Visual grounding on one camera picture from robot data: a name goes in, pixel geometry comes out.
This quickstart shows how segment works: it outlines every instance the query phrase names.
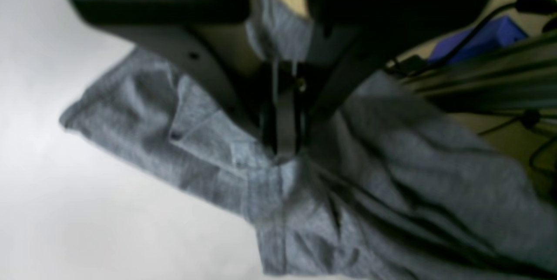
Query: blue box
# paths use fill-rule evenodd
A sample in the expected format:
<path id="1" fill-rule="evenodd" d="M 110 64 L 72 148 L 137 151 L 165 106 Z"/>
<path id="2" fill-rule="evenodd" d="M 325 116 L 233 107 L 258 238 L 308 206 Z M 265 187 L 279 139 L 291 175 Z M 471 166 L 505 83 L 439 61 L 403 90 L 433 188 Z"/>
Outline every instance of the blue box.
<path id="1" fill-rule="evenodd" d="M 439 42 L 428 61 L 434 63 L 446 56 L 446 54 L 460 44 L 472 30 L 473 28 L 470 28 L 469 30 L 465 30 L 464 32 Z M 503 16 L 486 24 L 486 26 L 484 26 L 484 28 L 482 28 L 482 30 L 448 62 L 448 64 L 454 64 L 479 56 L 480 54 L 485 54 L 486 52 L 505 48 L 520 40 L 525 40 L 526 38 L 528 38 L 528 34 L 526 34 L 510 16 Z"/>

